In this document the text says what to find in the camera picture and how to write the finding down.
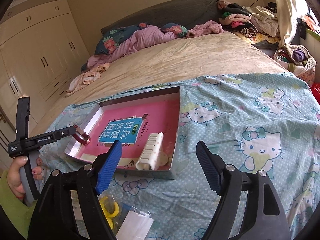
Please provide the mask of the person's left hand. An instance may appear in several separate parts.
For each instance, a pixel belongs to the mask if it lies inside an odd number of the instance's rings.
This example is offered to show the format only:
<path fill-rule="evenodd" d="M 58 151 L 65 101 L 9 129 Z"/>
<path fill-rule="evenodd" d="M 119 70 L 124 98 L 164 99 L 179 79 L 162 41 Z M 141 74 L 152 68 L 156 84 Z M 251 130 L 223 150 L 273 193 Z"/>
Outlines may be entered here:
<path fill-rule="evenodd" d="M 28 161 L 25 156 L 16 157 L 13 159 L 7 174 L 7 182 L 12 191 L 12 193 L 19 199 L 23 200 L 25 196 L 25 190 L 23 188 L 20 168 L 22 168 Z"/>

